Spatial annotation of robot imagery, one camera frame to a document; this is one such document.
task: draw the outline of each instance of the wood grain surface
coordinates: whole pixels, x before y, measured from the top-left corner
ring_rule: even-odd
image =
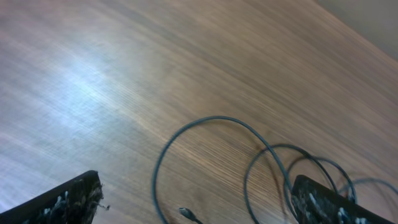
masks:
[[[312,0],[2,0],[0,68],[0,212],[93,169],[111,205],[94,223],[160,223],[159,152],[209,115],[398,185],[398,63]],[[190,223],[178,214],[188,207],[204,223],[252,223],[243,176],[262,148],[229,122],[187,131],[159,173],[167,218]],[[309,162],[297,174],[327,185]],[[270,155],[252,171],[262,223],[295,223],[282,180]],[[357,190],[398,222],[390,191]]]

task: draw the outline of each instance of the black wire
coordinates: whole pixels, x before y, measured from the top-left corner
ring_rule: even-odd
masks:
[[[152,190],[152,199],[154,201],[154,206],[156,209],[156,212],[159,216],[159,218],[162,220],[163,224],[168,224],[166,218],[164,217],[163,212],[160,209],[159,206],[159,202],[157,199],[157,194],[156,194],[156,184],[157,184],[157,175],[159,173],[159,168],[160,165],[162,163],[162,160],[165,156],[165,153],[167,152],[167,149],[170,147],[170,145],[186,130],[201,124],[205,121],[209,121],[209,120],[213,120],[213,119],[224,119],[224,120],[228,120],[228,121],[232,121],[235,123],[238,123],[242,126],[244,126],[245,128],[247,128],[248,130],[250,130],[250,132],[252,132],[257,138],[259,138],[261,140],[261,142],[266,146],[265,149],[263,149],[261,152],[259,152],[254,158],[253,160],[250,162],[249,167],[245,173],[244,176],[244,182],[243,182],[243,194],[244,194],[244,201],[246,203],[246,207],[248,209],[248,212],[253,220],[253,222],[255,224],[259,224],[256,216],[253,213],[253,210],[250,206],[250,201],[249,201],[249,197],[248,197],[248,178],[249,178],[249,174],[250,174],[250,170],[252,169],[254,163],[260,158],[261,155],[263,155],[265,152],[270,151],[272,156],[274,157],[275,161],[277,162],[283,176],[284,176],[284,195],[285,195],[285,200],[286,200],[286,204],[290,210],[290,212],[292,213],[292,215],[295,217],[295,219],[298,221],[297,219],[297,214],[295,213],[290,201],[289,201],[289,194],[288,191],[291,192],[292,191],[292,184],[290,183],[289,180],[289,173],[291,171],[291,169],[293,168],[293,166],[298,163],[301,160],[304,159],[309,159],[311,161],[313,161],[314,163],[316,163],[316,165],[321,168],[321,170],[325,173],[326,177],[328,178],[328,180],[330,181],[333,190],[338,194],[339,192],[343,192],[345,190],[351,189],[352,195],[353,195],[353,199],[354,202],[357,202],[357,198],[356,198],[356,192],[355,192],[355,188],[354,188],[354,184],[363,184],[363,183],[367,183],[367,182],[378,182],[380,184],[384,184],[386,186],[388,186],[389,188],[391,188],[396,194],[398,194],[398,189],[396,187],[394,187],[393,185],[391,185],[390,183],[384,181],[384,180],[380,180],[380,179],[375,179],[375,178],[367,178],[367,179],[359,179],[359,180],[355,180],[354,182],[351,181],[351,179],[349,178],[348,174],[344,171],[343,168],[341,168],[337,163],[329,160],[329,159],[325,159],[325,158],[321,158],[321,157],[313,157],[311,156],[311,154],[309,154],[307,151],[305,151],[304,149],[301,149],[297,146],[291,145],[291,144],[276,144],[273,146],[270,146],[269,143],[256,131],[254,130],[252,127],[250,127],[248,124],[236,119],[236,118],[230,118],[227,116],[209,116],[206,118],[201,118],[198,119],[196,121],[192,121],[191,123],[186,124],[185,126],[183,126],[182,128],[180,128],[171,138],[170,140],[166,143],[166,145],[164,146],[163,150],[160,153],[160,156],[156,162],[155,165],[155,169],[154,169],[154,173],[152,175],[152,186],[151,186],[151,190]],[[278,147],[283,147],[283,148],[287,148],[287,149],[292,149],[295,151],[298,151],[299,153],[301,153],[303,155],[303,157],[299,157],[298,159],[296,159],[295,161],[293,161],[293,163],[291,163],[291,165],[289,165],[289,168],[287,170],[285,170],[285,167],[282,164],[282,161],[279,159],[278,155],[275,153],[274,149],[278,148]],[[333,179],[330,177],[330,174],[326,171],[326,169],[320,164],[319,161],[322,162],[327,162],[330,163],[331,165],[335,166],[345,177],[345,179],[347,180],[347,185],[344,186],[342,189],[340,189],[340,191],[337,190],[336,188],[336,184],[334,183]],[[194,222],[197,222],[199,224],[202,224],[201,221],[195,219]]]
[[[333,179],[330,177],[329,173],[326,171],[326,169],[322,166],[322,164],[319,163],[318,159],[316,157],[311,156],[307,151],[305,151],[304,149],[301,149],[297,146],[291,145],[291,144],[276,144],[276,145],[272,145],[271,146],[273,149],[276,149],[278,147],[284,147],[287,149],[292,149],[295,151],[298,151],[299,153],[303,154],[304,157],[301,158],[305,158],[305,159],[310,159],[311,161],[313,161],[314,163],[316,163],[316,165],[321,168],[321,170],[325,173],[326,177],[329,179],[330,183],[333,186],[333,190],[337,193],[337,188],[336,188],[336,184],[334,183]],[[248,212],[250,214],[250,217],[252,218],[253,222],[255,224],[259,224],[259,221],[257,220],[256,216],[253,213],[253,210],[250,206],[250,201],[249,201],[249,197],[248,197],[248,178],[249,178],[249,174],[250,174],[250,170],[253,167],[254,163],[260,158],[260,156],[262,154],[264,154],[265,152],[267,152],[268,149],[264,149],[261,152],[259,152],[254,159],[250,162],[249,167],[246,171],[246,174],[244,176],[244,180],[243,180],[243,194],[244,194],[244,201],[246,203],[246,208],[248,209]],[[287,169],[287,173],[289,174],[290,169],[291,169],[292,165],[290,165],[289,169]],[[284,182],[284,193],[285,193],[285,199],[286,199],[286,204],[290,210],[290,212],[292,213],[292,215],[294,216],[294,218],[298,221],[297,219],[297,215],[294,212],[294,209],[292,207],[292,205],[289,202],[289,195],[286,191],[286,184]]]
[[[296,165],[296,163],[298,163],[298,162],[300,162],[300,161],[302,161],[302,160],[304,160],[304,159],[309,159],[309,158],[307,158],[307,157],[299,157],[299,158],[297,158],[296,160],[294,160],[294,161],[289,165],[289,167],[287,168],[287,173],[289,174],[290,171],[292,170],[293,166]],[[335,167],[341,172],[341,174],[343,174],[343,177],[347,180],[347,186],[348,186],[348,188],[351,189],[351,192],[352,192],[352,194],[353,194],[354,203],[357,202],[357,199],[356,199],[356,191],[355,191],[353,182],[351,181],[350,177],[349,177],[348,174],[345,172],[345,170],[344,170],[343,168],[341,168],[340,165],[338,165],[337,163],[335,163],[334,161],[332,161],[332,160],[330,160],[330,159],[325,159],[325,158],[322,158],[322,157],[312,157],[311,160],[316,161],[317,165],[318,165],[319,161],[323,161],[323,162],[327,162],[327,163],[330,163],[331,165],[335,166]],[[328,173],[323,167],[321,167],[321,169],[322,169],[322,171],[326,174],[326,177],[329,179],[330,183],[332,184],[333,189],[334,189],[334,191],[336,192],[336,194],[338,194],[338,190],[336,189],[336,185],[335,185],[334,181],[331,179],[329,173]],[[289,194],[288,194],[288,192],[287,192],[287,186],[286,186],[285,183],[284,183],[284,195],[285,195],[286,205],[288,206],[288,208],[289,208],[291,214],[292,214],[292,215],[294,216],[294,218],[298,221],[297,214],[295,213],[295,211],[294,211],[294,209],[293,209],[293,207],[292,207],[292,204],[290,203]]]
[[[254,130],[252,127],[250,127],[250,125],[246,124],[243,121],[240,121],[236,118],[230,118],[227,116],[209,116],[206,118],[201,118],[198,119],[196,121],[192,121],[191,123],[186,124],[184,127],[180,128],[171,138],[170,140],[166,143],[166,145],[164,146],[162,152],[160,153],[160,156],[156,162],[155,165],[155,169],[154,169],[154,173],[152,175],[152,199],[154,201],[154,205],[155,205],[155,209],[156,212],[159,216],[159,218],[162,220],[163,224],[168,224],[166,218],[164,217],[163,212],[160,209],[159,206],[159,202],[157,201],[157,195],[156,195],[156,180],[157,180],[157,174],[159,173],[159,168],[160,165],[162,163],[162,160],[164,158],[165,153],[167,152],[167,149],[170,147],[170,145],[174,142],[175,139],[177,139],[177,137],[179,135],[181,135],[184,131],[198,125],[201,124],[205,121],[209,121],[209,120],[213,120],[213,119],[224,119],[224,120],[228,120],[228,121],[233,121],[235,123],[238,123],[242,126],[244,126],[245,128],[247,128],[250,132],[252,132],[258,139],[260,139],[260,141],[266,145],[266,147],[269,149],[269,151],[271,152],[272,156],[274,156],[275,161],[278,163],[278,166],[280,168],[280,170],[282,171],[284,177],[285,177],[285,181],[287,182],[288,188],[289,190],[292,189],[292,184],[289,181],[288,175],[286,173],[285,167],[282,164],[282,161],[280,161],[278,155],[274,152],[274,150],[270,147],[270,145],[268,144],[268,142],[256,131]]]

